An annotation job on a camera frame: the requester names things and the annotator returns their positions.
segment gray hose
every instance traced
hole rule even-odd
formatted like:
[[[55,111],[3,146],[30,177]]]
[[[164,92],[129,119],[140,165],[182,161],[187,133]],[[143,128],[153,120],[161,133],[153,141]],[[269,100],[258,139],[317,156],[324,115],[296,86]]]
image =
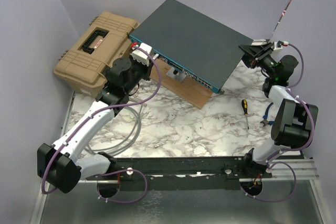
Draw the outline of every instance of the gray hose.
[[[129,148],[129,147],[136,141],[136,140],[137,140],[137,138],[138,138],[139,135],[140,135],[141,125],[142,125],[142,124],[141,124],[141,111],[142,111],[142,105],[141,105],[141,107],[140,107],[139,112],[137,112],[137,111],[136,111],[135,109],[133,109],[132,107],[125,107],[125,109],[131,111],[131,112],[134,114],[135,118],[136,118],[136,122],[135,122],[134,127],[133,127],[133,129],[131,130],[130,134],[129,134],[123,141],[121,141],[120,143],[118,143],[118,144],[116,144],[116,145],[114,145],[114,146],[112,146],[112,147],[102,148],[102,149],[92,149],[89,145],[87,145],[87,148],[85,148],[85,150],[86,150],[88,153],[90,153],[90,154],[92,154],[92,155],[96,155],[97,152],[102,152],[102,151],[104,151],[104,152],[106,152],[106,153],[108,153],[108,154],[110,154],[110,155],[112,155],[112,156],[116,156],[116,155],[118,155],[118,154],[120,154],[120,153],[126,151],[126,150],[127,150],[127,149],[128,149],[128,148]],[[116,147],[118,147],[118,146],[124,144],[124,143],[131,137],[131,135],[133,134],[135,128],[136,128],[136,132],[135,132],[134,137],[131,139],[131,141],[130,141],[129,143],[127,143],[125,146],[123,146],[123,147],[121,147],[121,148],[119,148],[119,149],[115,149]]]

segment wood block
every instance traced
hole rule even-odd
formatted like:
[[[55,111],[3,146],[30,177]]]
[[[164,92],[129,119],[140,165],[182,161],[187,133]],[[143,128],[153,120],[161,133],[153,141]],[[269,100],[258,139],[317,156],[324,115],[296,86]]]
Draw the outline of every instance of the wood block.
[[[162,76],[161,85],[169,89],[173,93],[177,94],[182,99],[191,103],[198,109],[201,109],[208,99],[212,95],[212,91],[194,81],[193,79],[186,77],[182,82],[178,82],[173,78],[166,75],[166,73],[171,69],[167,63],[162,60],[157,60],[156,63],[159,65],[160,73]],[[158,72],[155,67],[152,68],[151,78],[154,81],[158,81]]]

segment brown toolbox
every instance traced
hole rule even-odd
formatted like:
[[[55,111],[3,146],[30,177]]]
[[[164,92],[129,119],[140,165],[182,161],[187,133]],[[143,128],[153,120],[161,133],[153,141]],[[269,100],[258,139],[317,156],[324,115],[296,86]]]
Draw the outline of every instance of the brown toolbox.
[[[79,93],[96,97],[106,83],[102,74],[115,59],[128,55],[129,33],[139,23],[109,12],[96,17],[74,46],[66,51],[54,73]]]

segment table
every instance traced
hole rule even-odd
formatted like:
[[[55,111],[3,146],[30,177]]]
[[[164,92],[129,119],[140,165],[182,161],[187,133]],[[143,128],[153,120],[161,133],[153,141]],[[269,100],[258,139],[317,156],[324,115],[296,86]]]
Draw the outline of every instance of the table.
[[[265,77],[259,69],[248,69],[240,62],[223,89],[225,94],[213,94],[199,110],[171,91],[161,87],[147,102],[141,113],[142,128],[137,141],[117,157],[189,157],[237,156],[262,144],[270,137],[271,126],[262,127],[260,121],[270,100],[261,90]],[[154,81],[141,81],[136,101],[150,96],[156,88]],[[241,106],[248,101],[249,127]],[[76,94],[68,129],[88,111],[93,98]],[[273,105],[269,118],[274,119],[278,108]],[[106,148],[124,139],[134,125],[134,117],[122,110],[106,124],[90,142],[93,149]],[[154,148],[156,144],[164,145]],[[88,156],[83,152],[81,157]]]

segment blue pliers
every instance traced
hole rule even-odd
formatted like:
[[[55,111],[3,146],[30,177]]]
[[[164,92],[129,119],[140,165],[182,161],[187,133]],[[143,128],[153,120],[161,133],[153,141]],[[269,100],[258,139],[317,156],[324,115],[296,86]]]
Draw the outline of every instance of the blue pliers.
[[[266,125],[273,125],[274,121],[267,121],[267,117],[268,117],[268,111],[269,109],[272,107],[273,103],[270,103],[270,105],[267,106],[267,109],[265,111],[265,115],[262,117],[263,120],[260,123],[263,123],[263,127],[265,127]]]

